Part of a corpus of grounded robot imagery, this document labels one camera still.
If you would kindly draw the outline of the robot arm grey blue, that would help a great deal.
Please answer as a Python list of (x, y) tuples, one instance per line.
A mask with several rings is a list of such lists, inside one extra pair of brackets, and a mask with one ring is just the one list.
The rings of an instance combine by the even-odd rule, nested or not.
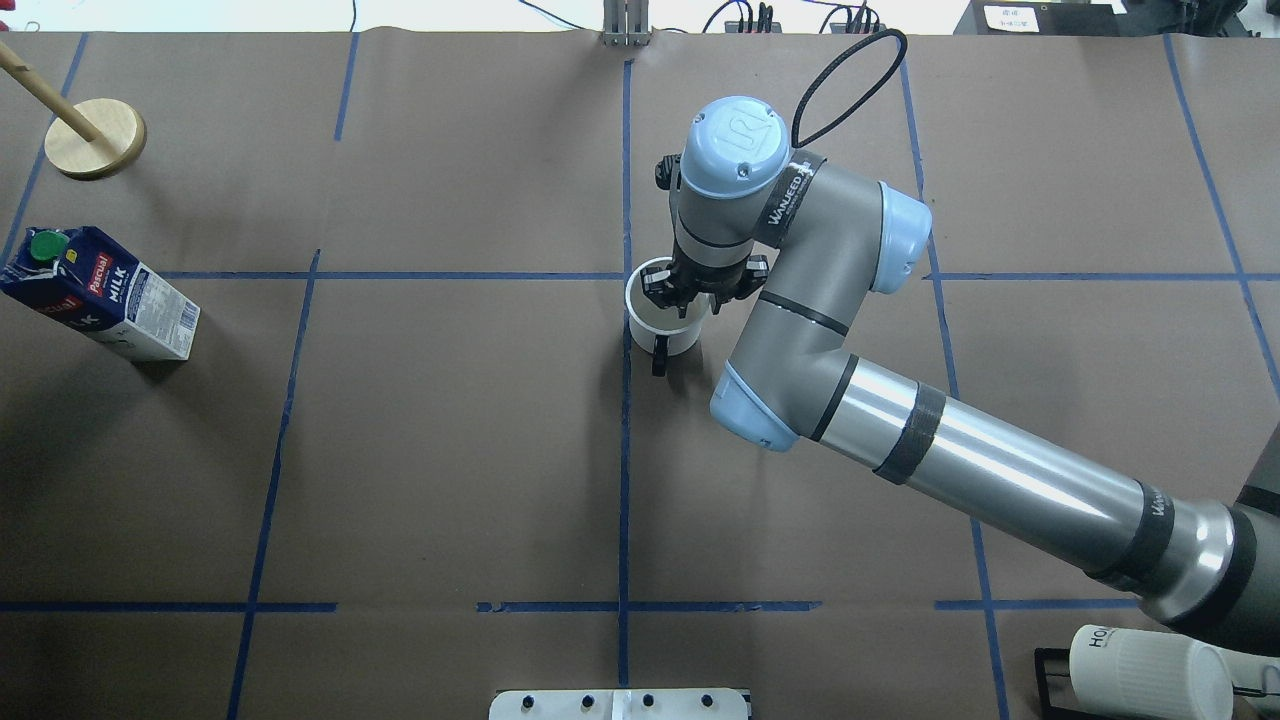
[(1277, 478), (1233, 503), (1156, 486), (908, 379), (844, 346), (869, 293), (910, 277), (929, 208), (801, 149), (767, 102), (728, 96), (655, 167), (673, 252), (643, 268), (646, 301), (754, 307), (710, 414), (776, 452), (808, 438), (1137, 596), (1157, 623), (1226, 650), (1277, 655)]

